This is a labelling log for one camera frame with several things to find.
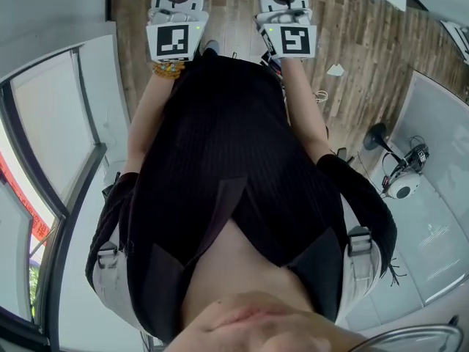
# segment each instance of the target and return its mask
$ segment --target black cable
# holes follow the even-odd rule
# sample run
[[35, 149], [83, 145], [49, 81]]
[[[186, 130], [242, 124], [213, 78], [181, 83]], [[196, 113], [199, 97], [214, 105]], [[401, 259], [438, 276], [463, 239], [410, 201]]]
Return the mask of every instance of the black cable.
[[386, 170], [384, 169], [384, 160], [385, 160], [386, 156], [388, 156], [390, 154], [391, 154], [390, 152], [387, 152], [385, 155], [383, 155], [383, 159], [381, 159], [381, 167], [383, 168], [383, 172], [384, 172], [385, 176], [387, 176], [387, 177], [389, 177], [389, 176], [386, 173]]
[[358, 160], [360, 161], [360, 164], [361, 164], [361, 166], [363, 167], [363, 170], [365, 171], [366, 176], [368, 177], [368, 180], [370, 180], [370, 182], [374, 185], [374, 187], [376, 188], [376, 190], [378, 190], [378, 192], [380, 193], [380, 195], [383, 194], [383, 191], [380, 190], [380, 189], [376, 186], [375, 183], [373, 183], [373, 180], [372, 180], [372, 178], [370, 177], [368, 171], [366, 171], [366, 168], [365, 168], [365, 166], [363, 165], [363, 162], [361, 161], [360, 154], [358, 154], [358, 151], [357, 151], [357, 158], [358, 158]]
[[407, 276], [407, 274], [402, 274], [402, 275], [398, 275], [396, 274], [396, 271], [394, 270], [395, 268], [400, 268], [401, 266], [396, 266], [396, 265], [393, 265], [392, 262], [395, 260], [396, 258], [393, 258], [391, 260], [391, 262], [389, 263], [389, 271], [391, 272], [391, 275], [393, 277], [393, 281], [391, 283], [391, 286], [393, 286], [394, 284], [397, 284], [397, 285], [400, 285], [399, 283], [399, 280], [397, 278], [402, 278], [403, 276]]
[[409, 138], [409, 146], [410, 146], [410, 149], [412, 150], [415, 146], [412, 146], [412, 141], [416, 139], [417, 141], [419, 141], [421, 144], [425, 144], [425, 139], [422, 137], [422, 136], [419, 136], [419, 135], [415, 135], [415, 136], [411, 136]]

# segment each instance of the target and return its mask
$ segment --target neck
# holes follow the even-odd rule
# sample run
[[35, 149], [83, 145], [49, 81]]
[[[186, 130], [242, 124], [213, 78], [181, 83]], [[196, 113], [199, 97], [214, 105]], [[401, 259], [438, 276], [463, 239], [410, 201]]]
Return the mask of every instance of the neck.
[[299, 310], [314, 311], [296, 275], [266, 260], [230, 219], [196, 265], [182, 303], [183, 327], [211, 303], [251, 291], [269, 293]]

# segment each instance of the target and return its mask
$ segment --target white device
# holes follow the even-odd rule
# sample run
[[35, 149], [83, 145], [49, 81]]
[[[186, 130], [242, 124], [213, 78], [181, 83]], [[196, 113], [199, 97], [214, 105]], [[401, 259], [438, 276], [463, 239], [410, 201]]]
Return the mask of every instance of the white device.
[[420, 185], [420, 175], [415, 172], [401, 172], [385, 189], [385, 194], [394, 199], [410, 197]]
[[154, 62], [191, 61], [208, 21], [204, 0], [152, 0], [147, 38]]
[[257, 30], [273, 59], [316, 55], [317, 28], [309, 0], [259, 0]]
[[[147, 38], [154, 62], [191, 61], [199, 47], [208, 13], [204, 0], [152, 0]], [[308, 0], [259, 0], [257, 29], [273, 59], [314, 57], [316, 26]]]

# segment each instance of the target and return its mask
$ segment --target white backpack strap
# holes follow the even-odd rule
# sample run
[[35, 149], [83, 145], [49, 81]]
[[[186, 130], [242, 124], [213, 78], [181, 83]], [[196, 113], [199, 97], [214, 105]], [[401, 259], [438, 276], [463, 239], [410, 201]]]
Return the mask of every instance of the white backpack strap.
[[336, 322], [342, 320], [372, 291], [381, 272], [381, 253], [378, 245], [372, 240], [369, 229], [360, 225], [346, 199], [341, 198], [350, 242], [344, 252], [342, 296]]
[[119, 250], [119, 224], [97, 253], [93, 285], [108, 309], [136, 329], [147, 333], [133, 311], [127, 279], [127, 256]]

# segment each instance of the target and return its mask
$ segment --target red sign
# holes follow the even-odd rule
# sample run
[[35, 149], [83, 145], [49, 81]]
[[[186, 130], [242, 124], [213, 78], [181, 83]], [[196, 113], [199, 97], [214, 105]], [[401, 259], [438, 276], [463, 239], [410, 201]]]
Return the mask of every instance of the red sign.
[[16, 193], [18, 198], [20, 199], [21, 203], [24, 207], [28, 210], [28, 212], [33, 217], [34, 221], [32, 223], [32, 235], [39, 241], [41, 241], [51, 230], [46, 223], [41, 219], [37, 211], [32, 207], [31, 203], [28, 201], [26, 196], [24, 195], [21, 188], [18, 186], [15, 178], [13, 177], [11, 171], [8, 169], [7, 163], [3, 159], [0, 153], [0, 170], [3, 172], [4, 176], [7, 179], [7, 182], [12, 187], [13, 191]]

